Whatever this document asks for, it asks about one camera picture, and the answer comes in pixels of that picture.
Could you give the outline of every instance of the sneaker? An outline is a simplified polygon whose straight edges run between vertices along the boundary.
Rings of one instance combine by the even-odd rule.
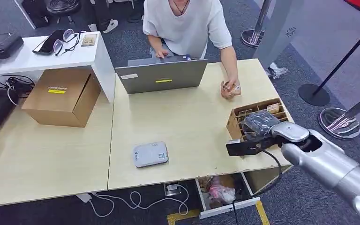
[[[89,29],[90,31],[97,31],[97,26],[95,24],[91,24],[91,25],[88,25],[89,26]]]
[[[110,24],[108,25],[107,29],[103,31],[103,33],[109,33],[113,29],[115,29],[118,26],[118,20],[111,20]]]

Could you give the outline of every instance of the smartphone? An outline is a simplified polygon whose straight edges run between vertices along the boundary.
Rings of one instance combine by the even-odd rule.
[[[32,50],[35,54],[50,55],[53,53],[53,44],[58,40],[63,40],[63,34],[65,30],[55,30],[45,40],[43,40],[38,46]]]

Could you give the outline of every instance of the eyeglasses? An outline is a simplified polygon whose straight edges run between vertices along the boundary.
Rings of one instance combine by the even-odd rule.
[[[72,47],[70,47],[68,49],[65,49],[65,51],[62,54],[69,52],[69,51],[73,51],[75,49],[76,45],[79,43],[79,39],[81,37],[80,32],[79,32],[79,34],[75,34],[72,29],[66,30],[63,34],[63,40],[57,39],[53,44],[53,51],[55,53],[54,55],[58,56],[59,53],[61,52],[61,50],[63,49],[64,43],[68,43],[76,37],[77,37],[77,39],[76,39],[75,45],[73,45]]]

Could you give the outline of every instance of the chrome pole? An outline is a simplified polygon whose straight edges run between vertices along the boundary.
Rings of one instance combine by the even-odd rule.
[[[263,22],[270,8],[271,0],[264,0],[262,9],[260,10],[259,18],[254,30],[245,30],[241,34],[241,41],[243,44],[257,48],[263,38],[264,31],[262,31]]]

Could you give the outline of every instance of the white label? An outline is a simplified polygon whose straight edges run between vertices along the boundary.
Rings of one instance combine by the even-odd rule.
[[[234,139],[227,141],[227,144],[236,144],[236,143],[241,143],[241,139]]]
[[[139,77],[137,74],[129,74],[129,75],[123,75],[120,76],[123,80],[130,79],[130,78],[137,78]]]
[[[177,184],[168,185],[166,186],[166,188],[168,189],[168,191],[177,190]]]

